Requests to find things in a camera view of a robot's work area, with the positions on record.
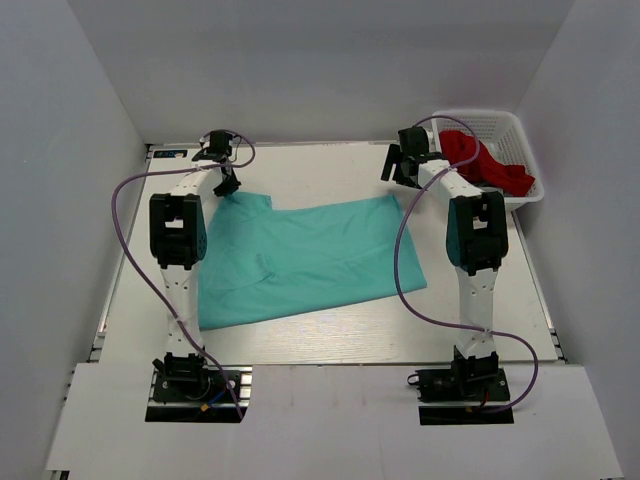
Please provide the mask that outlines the teal t shirt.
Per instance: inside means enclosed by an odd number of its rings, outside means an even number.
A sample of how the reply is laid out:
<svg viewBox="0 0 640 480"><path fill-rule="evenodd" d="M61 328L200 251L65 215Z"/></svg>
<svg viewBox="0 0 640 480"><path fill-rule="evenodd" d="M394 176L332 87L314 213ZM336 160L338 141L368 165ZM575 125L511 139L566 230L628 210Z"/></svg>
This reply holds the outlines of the teal t shirt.
<svg viewBox="0 0 640 480"><path fill-rule="evenodd" d="M218 206L199 265L203 330L386 298L427 285L393 195L297 210L238 192Z"/></svg>

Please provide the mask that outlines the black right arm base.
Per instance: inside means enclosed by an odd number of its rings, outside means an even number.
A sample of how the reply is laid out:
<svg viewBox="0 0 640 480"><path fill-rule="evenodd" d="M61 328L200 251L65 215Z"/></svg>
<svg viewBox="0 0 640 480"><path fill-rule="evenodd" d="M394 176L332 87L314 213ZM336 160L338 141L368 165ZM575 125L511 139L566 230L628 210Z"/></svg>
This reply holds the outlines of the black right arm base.
<svg viewBox="0 0 640 480"><path fill-rule="evenodd" d="M510 425L510 391L499 357L476 359L459 352L447 368L417 370L407 377L417 390L422 426Z"/></svg>

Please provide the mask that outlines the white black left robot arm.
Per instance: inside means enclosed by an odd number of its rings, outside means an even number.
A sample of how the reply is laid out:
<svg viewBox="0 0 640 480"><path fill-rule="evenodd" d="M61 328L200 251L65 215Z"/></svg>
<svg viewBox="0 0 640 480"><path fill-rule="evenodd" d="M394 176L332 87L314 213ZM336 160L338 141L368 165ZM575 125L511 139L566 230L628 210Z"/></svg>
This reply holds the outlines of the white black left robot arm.
<svg viewBox="0 0 640 480"><path fill-rule="evenodd" d="M167 352L175 357L203 348L198 324L198 268L207 251L207 225L223 197L240 186L232 168L234 141L221 130L204 136L186 173L167 193L149 202L150 249L156 259L169 313Z"/></svg>

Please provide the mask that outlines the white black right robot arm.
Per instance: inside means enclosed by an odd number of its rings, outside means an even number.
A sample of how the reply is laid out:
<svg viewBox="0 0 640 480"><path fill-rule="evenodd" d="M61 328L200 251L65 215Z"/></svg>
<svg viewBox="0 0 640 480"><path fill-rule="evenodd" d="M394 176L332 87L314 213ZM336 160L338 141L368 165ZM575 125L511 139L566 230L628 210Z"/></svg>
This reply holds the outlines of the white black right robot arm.
<svg viewBox="0 0 640 480"><path fill-rule="evenodd" d="M453 390L472 399L488 385L498 359L493 330L493 292L508 252L504 197L472 185L440 152L430 150L427 131L412 126L389 146L383 181L430 192L447 208L446 253L459 285L459 337L451 374Z"/></svg>

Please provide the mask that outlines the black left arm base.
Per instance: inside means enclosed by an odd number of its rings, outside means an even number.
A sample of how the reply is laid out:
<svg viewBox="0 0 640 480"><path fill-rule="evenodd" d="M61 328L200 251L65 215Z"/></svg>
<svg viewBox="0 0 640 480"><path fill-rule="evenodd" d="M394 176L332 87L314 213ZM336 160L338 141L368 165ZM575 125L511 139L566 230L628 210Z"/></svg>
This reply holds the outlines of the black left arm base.
<svg viewBox="0 0 640 480"><path fill-rule="evenodd" d="M148 423L238 424L246 413L252 386L250 367L224 373L196 354L170 353L152 365L145 421Z"/></svg>

